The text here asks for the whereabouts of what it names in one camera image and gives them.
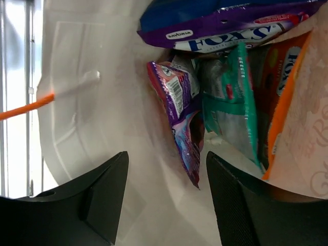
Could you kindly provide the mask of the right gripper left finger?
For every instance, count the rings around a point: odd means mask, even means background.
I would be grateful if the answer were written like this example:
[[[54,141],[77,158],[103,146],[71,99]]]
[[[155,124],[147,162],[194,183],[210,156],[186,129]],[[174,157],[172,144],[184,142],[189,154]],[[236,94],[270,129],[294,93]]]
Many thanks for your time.
[[[1,198],[1,245],[115,245],[129,156],[35,197]]]

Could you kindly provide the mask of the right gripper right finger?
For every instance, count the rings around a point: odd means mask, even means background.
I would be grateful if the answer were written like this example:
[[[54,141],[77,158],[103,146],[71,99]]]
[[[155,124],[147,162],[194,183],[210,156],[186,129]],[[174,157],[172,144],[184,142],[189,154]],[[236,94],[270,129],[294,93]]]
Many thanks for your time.
[[[327,200],[275,187],[212,151],[206,166],[222,245],[327,245]]]

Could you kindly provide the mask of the orange fruit candy packet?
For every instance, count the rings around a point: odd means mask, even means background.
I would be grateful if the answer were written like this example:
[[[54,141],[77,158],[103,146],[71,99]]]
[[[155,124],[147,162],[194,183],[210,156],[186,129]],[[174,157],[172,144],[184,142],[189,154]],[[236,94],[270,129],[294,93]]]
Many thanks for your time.
[[[264,167],[263,180],[270,177],[296,75],[311,36],[312,33],[307,32],[249,52],[258,120],[258,158]]]

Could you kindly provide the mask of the pink snack packet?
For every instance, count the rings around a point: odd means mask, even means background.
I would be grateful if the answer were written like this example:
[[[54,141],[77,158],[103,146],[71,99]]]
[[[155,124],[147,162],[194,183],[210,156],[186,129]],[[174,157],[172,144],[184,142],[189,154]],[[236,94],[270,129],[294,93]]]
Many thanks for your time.
[[[177,56],[161,63],[151,61],[147,72],[164,105],[182,166],[198,188],[204,122],[200,85],[192,62]]]

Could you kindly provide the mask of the white paper bag orange handles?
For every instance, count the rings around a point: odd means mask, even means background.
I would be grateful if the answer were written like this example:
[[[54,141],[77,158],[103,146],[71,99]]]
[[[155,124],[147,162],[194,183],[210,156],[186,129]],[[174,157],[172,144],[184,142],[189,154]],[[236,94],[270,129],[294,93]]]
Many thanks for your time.
[[[38,111],[40,144],[58,186],[126,151],[129,167],[116,245],[222,245],[207,174],[212,151],[258,178],[227,142],[206,143],[195,188],[169,139],[163,109],[146,78],[146,62],[162,50],[136,34],[145,1],[46,1],[43,66],[37,93],[76,86],[91,70],[100,80]],[[296,78],[277,165],[267,182],[327,200],[327,4],[282,38],[312,31]]]

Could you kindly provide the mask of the purple blue snack bar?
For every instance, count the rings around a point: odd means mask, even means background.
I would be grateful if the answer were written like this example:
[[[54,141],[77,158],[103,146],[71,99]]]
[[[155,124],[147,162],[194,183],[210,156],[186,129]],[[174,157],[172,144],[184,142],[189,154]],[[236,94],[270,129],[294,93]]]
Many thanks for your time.
[[[242,20],[240,14],[228,20],[212,14],[155,31],[138,30],[137,33],[148,45],[179,51],[213,53],[230,49],[239,43],[254,48],[291,30],[314,15],[319,8],[297,9],[295,12],[266,14],[256,18],[248,16],[246,20]]]

